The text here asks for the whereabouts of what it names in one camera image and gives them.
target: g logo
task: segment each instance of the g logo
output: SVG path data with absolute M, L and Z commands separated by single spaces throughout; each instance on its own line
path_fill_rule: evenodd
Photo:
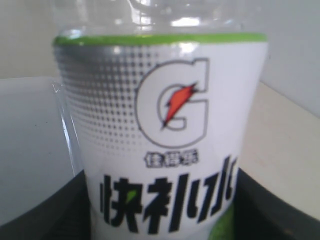
M 139 129 L 163 148 L 183 148 L 203 139 L 207 130 L 209 60 L 169 61 L 141 81 L 135 99 Z

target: black object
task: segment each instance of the black object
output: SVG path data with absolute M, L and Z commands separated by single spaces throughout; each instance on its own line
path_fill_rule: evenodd
M 64 188 L 45 203 L 26 213 L 29 217 L 46 210 L 49 203 L 62 204 L 62 196 L 73 192 L 73 201 L 42 237 L 14 234 L 15 224 L 21 224 L 22 216 L 0 227 L 1 240 L 89 240 L 90 239 L 90 204 L 87 195 L 84 173 L 80 173 Z M 235 196 L 235 240 L 320 240 L 320 222 L 286 204 L 267 191 L 242 170 L 238 174 Z

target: gatorade bottle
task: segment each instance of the gatorade bottle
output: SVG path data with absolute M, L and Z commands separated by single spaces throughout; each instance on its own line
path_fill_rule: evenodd
M 53 0 L 93 240 L 232 240 L 268 44 L 238 0 Z

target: white wall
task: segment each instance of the white wall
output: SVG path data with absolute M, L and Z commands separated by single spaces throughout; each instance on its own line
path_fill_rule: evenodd
M 262 80 L 320 117 L 320 31 L 317 0 L 257 0 L 270 59 Z M 48 0 L 0 1 L 0 79 L 57 76 Z

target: orange lightning bolt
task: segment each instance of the orange lightning bolt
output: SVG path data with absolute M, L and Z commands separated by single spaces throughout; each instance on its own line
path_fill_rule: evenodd
M 195 90 L 196 83 L 185 86 L 180 90 L 175 91 L 169 102 L 167 103 L 167 107 L 169 110 L 166 114 L 166 118 L 163 122 L 163 128 L 167 126 L 167 124 L 174 118 L 176 113 L 183 107 L 183 105 L 192 97 L 192 95 L 196 92 Z

